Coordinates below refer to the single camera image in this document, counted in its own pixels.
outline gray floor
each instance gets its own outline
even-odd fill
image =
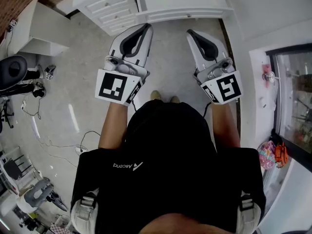
[[[14,129],[5,124],[0,136],[5,150],[17,145],[21,147],[43,176],[51,179],[55,191],[68,206],[78,164],[78,155],[72,145],[80,145],[87,131],[100,133],[108,109],[109,103],[96,99],[94,93],[98,69],[103,67],[114,39],[81,13],[72,17],[72,23],[71,48],[59,57],[41,59],[43,67],[51,63],[57,66],[53,80],[44,81],[47,95],[40,101],[41,120],[27,115],[20,108],[25,100],[25,109],[35,113],[38,98],[13,96]],[[157,89],[165,101],[176,95],[202,114],[210,100],[192,78],[195,62],[185,33],[187,29],[204,31],[224,42],[218,20],[173,20],[155,23],[153,28],[154,37],[146,63],[151,75],[135,98],[136,106],[148,101],[150,93]],[[130,106],[129,118],[133,113]],[[209,122],[210,117],[208,112],[206,118]],[[98,139],[94,133],[87,134],[83,146],[88,150],[95,149]]]

